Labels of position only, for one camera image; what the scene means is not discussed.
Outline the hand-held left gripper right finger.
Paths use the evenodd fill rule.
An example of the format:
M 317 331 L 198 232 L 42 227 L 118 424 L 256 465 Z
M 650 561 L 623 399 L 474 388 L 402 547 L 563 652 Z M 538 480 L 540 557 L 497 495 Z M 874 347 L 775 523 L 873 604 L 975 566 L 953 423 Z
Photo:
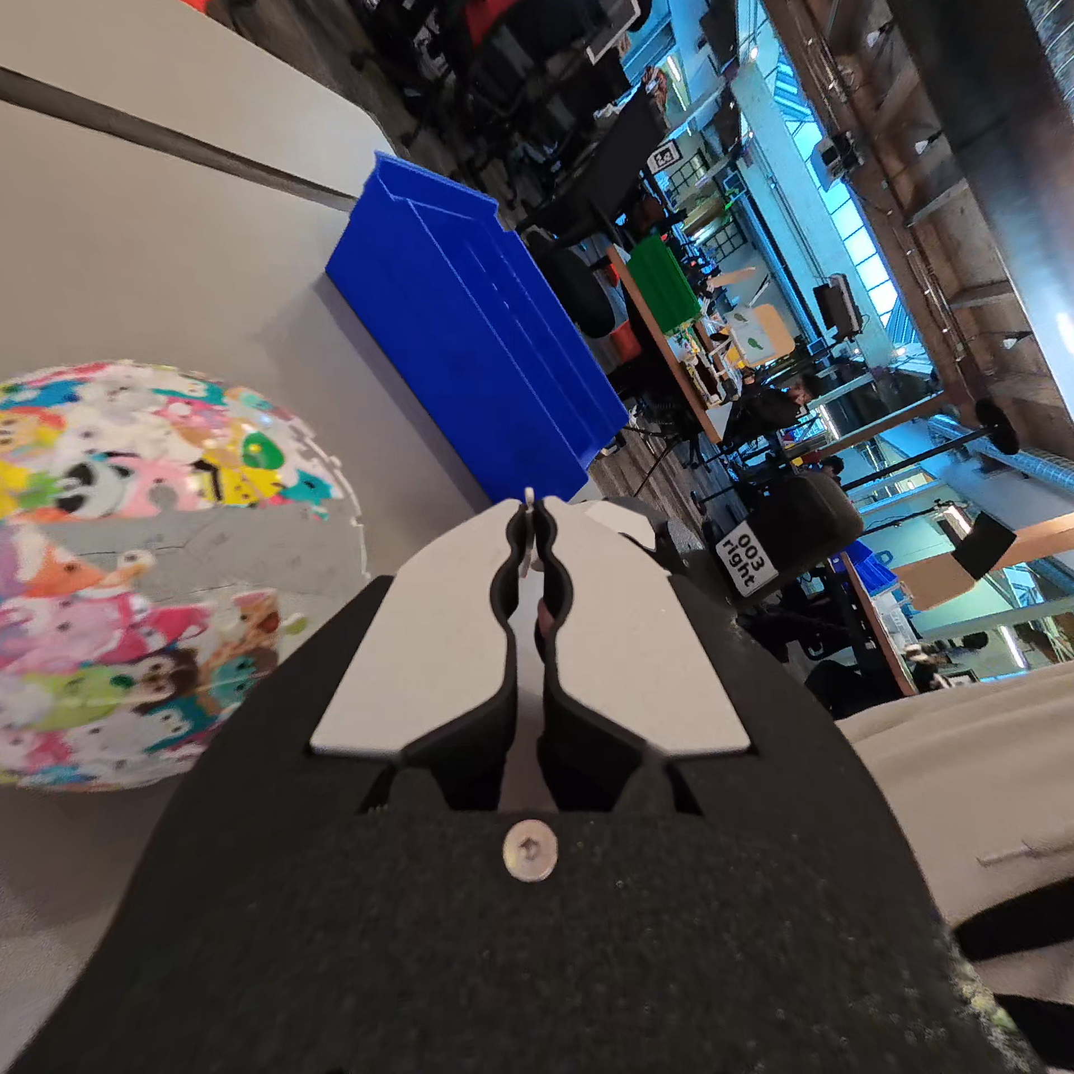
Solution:
M 703 645 L 693 586 L 630 539 L 550 496 L 535 504 L 545 567 L 539 756 L 567 808 L 615 806 L 638 771 L 745 755 L 751 739 Z

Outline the person's cream sweatshirt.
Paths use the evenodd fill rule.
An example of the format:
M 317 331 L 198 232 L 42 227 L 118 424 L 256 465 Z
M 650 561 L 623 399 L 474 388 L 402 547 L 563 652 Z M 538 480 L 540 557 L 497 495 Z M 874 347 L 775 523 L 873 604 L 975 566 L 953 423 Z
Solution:
M 1046 1070 L 1072 1072 L 1072 663 L 840 726 L 976 976 Z

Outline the green plastic bin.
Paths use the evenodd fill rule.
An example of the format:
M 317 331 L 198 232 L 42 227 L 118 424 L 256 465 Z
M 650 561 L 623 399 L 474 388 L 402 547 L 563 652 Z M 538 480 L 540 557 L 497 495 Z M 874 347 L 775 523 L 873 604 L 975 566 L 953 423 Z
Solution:
M 638 243 L 626 268 L 665 335 L 677 334 L 700 317 L 700 301 L 661 235 Z

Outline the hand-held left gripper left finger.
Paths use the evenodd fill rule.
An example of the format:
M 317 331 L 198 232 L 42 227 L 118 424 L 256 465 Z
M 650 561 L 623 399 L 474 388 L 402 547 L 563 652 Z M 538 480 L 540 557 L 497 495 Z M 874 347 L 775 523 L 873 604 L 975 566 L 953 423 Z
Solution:
M 313 732 L 315 755 L 425 770 L 450 808 L 496 811 L 517 732 L 509 621 L 528 518 L 526 503 L 503 500 L 400 568 Z

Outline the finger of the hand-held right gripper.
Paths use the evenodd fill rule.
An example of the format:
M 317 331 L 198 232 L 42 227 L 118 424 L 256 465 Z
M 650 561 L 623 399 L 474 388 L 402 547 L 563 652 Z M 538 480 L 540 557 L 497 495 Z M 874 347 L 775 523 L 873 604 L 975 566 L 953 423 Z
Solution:
M 606 529 L 628 538 L 655 554 L 662 538 L 669 536 L 668 519 L 648 503 L 632 497 L 586 500 L 583 512 Z

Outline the wooden table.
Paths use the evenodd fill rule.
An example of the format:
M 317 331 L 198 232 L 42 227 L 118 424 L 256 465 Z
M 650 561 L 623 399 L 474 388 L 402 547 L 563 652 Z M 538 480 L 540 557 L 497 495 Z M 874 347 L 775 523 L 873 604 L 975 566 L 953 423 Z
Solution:
M 714 446 L 723 445 L 723 429 L 731 413 L 729 409 L 731 404 L 706 391 L 705 380 L 699 372 L 705 369 L 705 363 L 700 361 L 699 355 L 694 354 L 686 343 L 678 342 L 661 330 L 628 268 L 625 250 L 618 244 L 609 243 L 606 247 L 606 257 L 641 318 L 644 325 L 643 335 L 652 342 L 652 346 L 661 354 L 662 362 L 674 378 L 678 395 L 685 400 L 691 413 L 703 430 L 705 437 Z

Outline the black office chair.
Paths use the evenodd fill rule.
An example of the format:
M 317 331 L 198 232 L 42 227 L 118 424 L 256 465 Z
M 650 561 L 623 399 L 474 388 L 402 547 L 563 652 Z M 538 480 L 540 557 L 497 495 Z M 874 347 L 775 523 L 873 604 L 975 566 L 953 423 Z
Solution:
M 616 328 L 615 310 L 583 258 L 539 229 L 529 230 L 526 242 L 545 281 L 581 334 L 591 340 L 608 337 Z

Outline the colourful puzzle ball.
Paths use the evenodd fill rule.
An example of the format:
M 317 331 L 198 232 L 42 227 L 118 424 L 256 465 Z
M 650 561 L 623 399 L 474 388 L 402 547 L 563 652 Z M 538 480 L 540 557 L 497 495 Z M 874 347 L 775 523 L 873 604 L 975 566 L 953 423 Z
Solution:
M 313 430 L 240 384 L 130 361 L 1 392 L 3 788 L 187 772 L 369 582 L 360 503 Z

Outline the blue plastic bin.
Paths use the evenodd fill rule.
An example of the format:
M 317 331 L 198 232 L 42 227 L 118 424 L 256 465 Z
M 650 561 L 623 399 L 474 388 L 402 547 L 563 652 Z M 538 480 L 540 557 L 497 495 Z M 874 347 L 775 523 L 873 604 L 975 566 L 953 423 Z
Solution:
M 375 153 L 326 276 L 490 500 L 572 500 L 627 411 L 498 205 Z

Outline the silver ventilation duct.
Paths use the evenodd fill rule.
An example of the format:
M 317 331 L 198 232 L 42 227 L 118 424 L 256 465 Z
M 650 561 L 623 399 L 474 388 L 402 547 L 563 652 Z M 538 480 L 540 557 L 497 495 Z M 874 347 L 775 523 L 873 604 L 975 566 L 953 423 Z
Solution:
M 1072 418 L 1072 108 L 1034 21 L 1044 6 L 889 3 Z

